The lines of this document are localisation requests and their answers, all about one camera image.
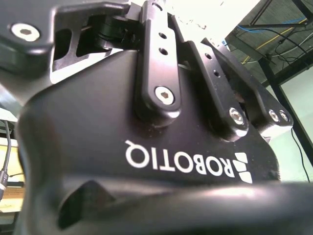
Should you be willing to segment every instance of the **screw hole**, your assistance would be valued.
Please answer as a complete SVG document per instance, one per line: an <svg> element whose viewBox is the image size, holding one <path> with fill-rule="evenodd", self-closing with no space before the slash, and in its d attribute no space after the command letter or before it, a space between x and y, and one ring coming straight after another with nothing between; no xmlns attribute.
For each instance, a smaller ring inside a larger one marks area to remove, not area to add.
<svg viewBox="0 0 313 235"><path fill-rule="evenodd" d="M166 35L164 33L158 33L161 38L167 39Z"/></svg>
<svg viewBox="0 0 313 235"><path fill-rule="evenodd" d="M209 60L212 60L212 56L210 56L208 53L206 53L205 56L206 56Z"/></svg>
<svg viewBox="0 0 313 235"><path fill-rule="evenodd" d="M157 7L160 11L163 11L162 7L156 3L152 3L152 6Z"/></svg>
<svg viewBox="0 0 313 235"><path fill-rule="evenodd" d="M29 29L21 29L20 30L20 33L21 34L24 34L24 35L30 35L31 34L31 31Z"/></svg>
<svg viewBox="0 0 313 235"><path fill-rule="evenodd" d="M163 49L163 48L159 48L158 49L163 55L168 55L167 50Z"/></svg>
<svg viewBox="0 0 313 235"><path fill-rule="evenodd" d="M216 70L214 70L213 73L214 73L215 76L220 77L220 73L217 72Z"/></svg>

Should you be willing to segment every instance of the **metal frame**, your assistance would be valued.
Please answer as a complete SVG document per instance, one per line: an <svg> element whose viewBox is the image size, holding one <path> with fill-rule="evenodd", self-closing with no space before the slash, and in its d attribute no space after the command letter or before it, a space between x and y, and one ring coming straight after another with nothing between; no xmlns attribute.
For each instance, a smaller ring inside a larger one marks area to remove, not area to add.
<svg viewBox="0 0 313 235"><path fill-rule="evenodd" d="M313 22L313 13L306 7L306 5L301 0L292 0L292 2L296 5L296 7L302 12L302 14L308 19L308 21L303 23L281 23L281 24L255 24L258 19L262 16L265 10L268 8L272 1L267 0L256 16L253 18L250 24L240 25L243 28L289 28L289 27L306 27L311 22Z"/></svg>
<svg viewBox="0 0 313 235"><path fill-rule="evenodd" d="M309 69L313 66L313 52L301 57L299 60L295 61L292 65L286 67L276 75L273 73L272 69L269 66L269 63L265 59L260 59L259 64L266 76L269 85L272 87L278 101L288 110L293 118L293 129L296 133L302 148L304 149L311 165L313 165L313 144L308 136L305 128L303 127L299 117L294 111L292 105L290 104L286 94L282 89L282 85L292 78L296 77L303 71Z"/></svg>

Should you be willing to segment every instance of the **black cable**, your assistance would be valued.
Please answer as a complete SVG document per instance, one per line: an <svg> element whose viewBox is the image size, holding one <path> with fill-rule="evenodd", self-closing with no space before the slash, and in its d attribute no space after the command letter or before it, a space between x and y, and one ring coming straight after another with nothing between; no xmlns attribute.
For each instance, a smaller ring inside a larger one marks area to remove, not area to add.
<svg viewBox="0 0 313 235"><path fill-rule="evenodd" d="M273 32L273 33L276 33L278 34L279 36L285 38L286 40L288 40L289 42L293 43L294 45L296 45L298 48L300 48L304 53L307 54L307 52L297 43L295 43L293 40L289 39L288 37L284 36L283 34L279 33L279 32L276 32L275 30L272 30L272 29L268 29L268 28L258 28L258 30L266 30L266 31L269 31L269 32Z"/></svg>
<svg viewBox="0 0 313 235"><path fill-rule="evenodd" d="M18 173L18 174L10 175L9 178L17 176L17 175L24 175L24 174L23 173Z"/></svg>
<svg viewBox="0 0 313 235"><path fill-rule="evenodd" d="M8 140L8 147L6 149L6 154L5 154L5 160L3 163L3 168L0 170L0 200L2 200L4 191L7 187L8 183L8 165L9 165L9 159L10 159L10 153L11 153L11 138L10 138L10 130L9 130L9 125L7 121L3 121L5 125L5 130L6 130L6 138Z"/></svg>
<svg viewBox="0 0 313 235"><path fill-rule="evenodd" d="M304 166L304 160L303 160L303 154L302 154L301 148L300 148L298 142L295 140L295 137L293 136L293 128L291 129L291 136L292 136L294 142L297 144L297 146L298 146L298 148L299 148L300 155L301 155L302 167L303 167L304 172L305 172L305 174L306 174L306 176L307 176L308 182L310 183L309 175L308 175L307 170L305 169L305 166Z"/></svg>
<svg viewBox="0 0 313 235"><path fill-rule="evenodd" d="M296 33L301 33L301 32L306 32L306 31L312 31L312 30L313 30L313 28L309 28L309 29L303 29L303 30L291 32L287 37L290 37L290 36L292 36L293 34L296 34Z"/></svg>
<svg viewBox="0 0 313 235"><path fill-rule="evenodd" d="M281 54L278 53L277 48L278 48L279 46L280 46L280 44L275 48L275 53L276 53L277 55L279 55L279 56L278 56L278 59L279 59L279 57L282 57L282 58L283 58L283 61L287 62L288 65L290 65L289 61L288 61L284 56L282 56Z"/></svg>
<svg viewBox="0 0 313 235"><path fill-rule="evenodd" d="M8 140L8 147L6 149L5 160L4 160L2 169L7 171L8 165L9 165L10 153L11 153L11 138L10 138L10 130L9 130L8 122L4 121L4 125L5 125L5 131L6 131L6 138Z"/></svg>

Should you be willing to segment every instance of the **metal bracket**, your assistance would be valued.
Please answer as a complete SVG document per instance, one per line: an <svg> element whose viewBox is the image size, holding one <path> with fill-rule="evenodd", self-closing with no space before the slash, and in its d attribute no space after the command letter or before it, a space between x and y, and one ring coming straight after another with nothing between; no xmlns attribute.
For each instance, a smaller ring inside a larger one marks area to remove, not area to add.
<svg viewBox="0 0 313 235"><path fill-rule="evenodd" d="M232 80L232 88L244 98L248 118L263 137L274 137L292 128L290 113L225 46L217 45L207 38L202 42L211 46L217 57L224 62L223 69Z"/></svg>
<svg viewBox="0 0 313 235"><path fill-rule="evenodd" d="M145 1L140 22L143 26L143 47L138 56L138 78L135 111L153 126L171 124L180 114L176 40L168 28L165 6Z"/></svg>
<svg viewBox="0 0 313 235"><path fill-rule="evenodd" d="M198 89L208 102L206 105L210 124L215 133L227 141L236 141L248 132L248 120L227 78L210 46L187 41L179 26L179 20L173 16L173 22L182 43L183 57L191 66L199 69L203 81Z"/></svg>

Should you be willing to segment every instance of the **cable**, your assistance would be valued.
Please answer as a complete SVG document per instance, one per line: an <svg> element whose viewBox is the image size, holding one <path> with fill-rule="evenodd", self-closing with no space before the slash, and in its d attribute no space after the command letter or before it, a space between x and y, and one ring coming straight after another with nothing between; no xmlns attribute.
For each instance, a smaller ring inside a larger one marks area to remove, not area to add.
<svg viewBox="0 0 313 235"><path fill-rule="evenodd" d="M291 20L291 21L285 21L285 22L282 22L281 24L290 24L290 23L295 23L295 22L299 22L299 21L302 21L302 20L306 20L306 18L300 18L300 19L296 19L296 20ZM247 28L243 28L241 27L240 25L237 26L238 28L246 31L246 32L249 32L249 33L260 33L260 32L263 32L265 31L264 29L254 29L254 30L249 30Z"/></svg>
<svg viewBox="0 0 313 235"><path fill-rule="evenodd" d="M9 165L10 153L11 153L11 138L10 138L10 130L9 130L8 122L4 121L4 125L5 125L5 131L6 131L6 138L8 140L8 148L6 149L5 160L4 160L2 170L7 171L8 165Z"/></svg>
<svg viewBox="0 0 313 235"><path fill-rule="evenodd" d="M311 36L313 35L313 33L311 33L308 37L306 37L306 39L304 39L301 43L299 43L299 46L301 46L302 44L304 44ZM289 52L291 52L291 51L293 51L293 50L295 50L295 49L297 49L298 47L294 47L294 48L292 48L292 49L290 49L290 50L288 50L288 51L285 51L285 52L283 52L283 53L281 53L280 55L286 55L287 53L289 53ZM276 52L276 54L277 55L274 55L274 56L272 56L272 57L278 57L279 56L279 54Z"/></svg>
<svg viewBox="0 0 313 235"><path fill-rule="evenodd" d="M10 153L11 153L11 138L10 138L10 130L9 130L9 125L7 121L3 121L5 125L5 130L6 130L6 138L8 140L8 147L6 149L6 154L5 154L5 160L3 163L3 168L0 171L0 200L2 200L4 191L6 189L7 183L8 183L8 165L9 165L9 158L10 158Z"/></svg>
<svg viewBox="0 0 313 235"><path fill-rule="evenodd" d="M311 39L312 36L313 35L313 33L311 33L306 39L304 39L299 45L302 45L302 44L304 44L306 41L308 41L309 39ZM281 56L281 55L285 55L285 54L287 54L287 53L289 53L289 52L291 52L291 51L293 51L293 50L295 50L295 49L297 49L298 47L294 47L294 48L292 48L292 49L290 49L290 50L287 50L287 51L285 51L285 52L282 52L282 53L278 53L276 50L277 50L277 48L275 49L275 52L276 52L276 54L277 55L274 55L274 56L272 56L272 57L279 57L279 56ZM252 64L252 63L256 63L256 62L258 62L257 60L254 60L254 61L251 61L251 62L246 62L245 64Z"/></svg>
<svg viewBox="0 0 313 235"><path fill-rule="evenodd" d="M286 30L285 30L284 32L282 32L281 34L287 33L287 32L289 32L289 31L292 30L292 29L293 29L293 27L292 27L292 28L289 28L289 29L286 29ZM258 49L264 47L266 44L268 44L268 43L274 41L274 40L275 40L276 38L278 38L278 37L279 37L279 35L273 37L272 39L270 39L270 40L268 40L267 42L263 43L262 45L258 46L258 47L256 48L256 50L258 50ZM243 65L246 63L246 61L249 59L249 57L250 57L250 56L247 56L246 59L242 62Z"/></svg>
<svg viewBox="0 0 313 235"><path fill-rule="evenodd" d="M17 175L24 175L24 174L23 173L18 173L18 174L10 175L9 178L17 176Z"/></svg>
<svg viewBox="0 0 313 235"><path fill-rule="evenodd" d="M289 61L282 54L279 54L277 52L278 47L279 47L279 45L275 48L275 53L278 54L279 57L282 57L283 61L286 61L288 63L288 65L290 65Z"/></svg>
<svg viewBox="0 0 313 235"><path fill-rule="evenodd" d="M302 167L303 167L304 172L305 172L305 174L306 174L306 176L307 176L308 182L310 183L310 178L309 178L309 175L308 175L307 170L305 169L305 166L304 166L304 160L303 160L303 155L302 155L301 148L300 148L300 146L299 146L298 142L295 140L295 137L293 136L293 128L291 129L291 136L292 136L292 138L293 138L294 142L297 144L297 146L298 146L298 148L299 148L300 155L301 155Z"/></svg>

